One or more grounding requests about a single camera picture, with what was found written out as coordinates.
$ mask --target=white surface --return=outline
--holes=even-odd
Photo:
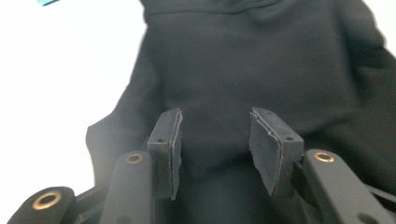
[[[366,1],[396,51],[393,1]],[[113,109],[145,30],[137,0],[0,2],[0,224],[39,190],[93,184],[88,125]]]

